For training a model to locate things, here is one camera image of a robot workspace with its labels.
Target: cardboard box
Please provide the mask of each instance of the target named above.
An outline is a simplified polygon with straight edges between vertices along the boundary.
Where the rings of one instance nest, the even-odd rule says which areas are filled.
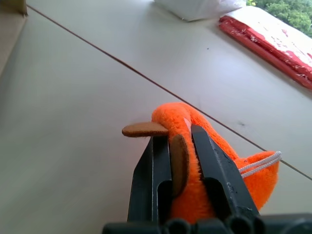
[[[26,22],[25,0],[0,0],[0,76]]]

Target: green foliage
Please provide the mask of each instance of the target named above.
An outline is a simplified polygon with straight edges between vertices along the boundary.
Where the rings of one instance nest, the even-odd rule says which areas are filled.
[[[312,37],[312,0],[247,0],[286,24]]]

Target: window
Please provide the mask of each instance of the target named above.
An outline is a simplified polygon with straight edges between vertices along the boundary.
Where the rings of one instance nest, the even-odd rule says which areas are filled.
[[[247,0],[312,38],[312,0]]]

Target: white cord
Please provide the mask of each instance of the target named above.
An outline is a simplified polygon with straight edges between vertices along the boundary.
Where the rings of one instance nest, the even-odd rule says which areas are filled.
[[[281,156],[281,152],[280,151],[277,151],[275,152],[273,155],[265,158],[265,159],[262,159],[258,162],[254,162],[252,164],[249,164],[247,165],[246,167],[243,167],[243,168],[240,168],[239,169],[239,172],[241,173],[242,177],[245,178],[245,177],[248,177],[248,176],[251,176],[253,175],[254,173],[264,169],[264,168],[267,168],[267,167],[270,167],[271,165],[277,163],[278,161],[280,161],[282,159],[282,156]],[[249,171],[249,172],[245,172],[243,173],[245,170],[251,168],[251,167],[255,167],[253,170]]]

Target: white bag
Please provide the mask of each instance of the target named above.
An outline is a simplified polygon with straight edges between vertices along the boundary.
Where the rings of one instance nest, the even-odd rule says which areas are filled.
[[[246,0],[154,0],[183,20],[220,17],[246,6]]]

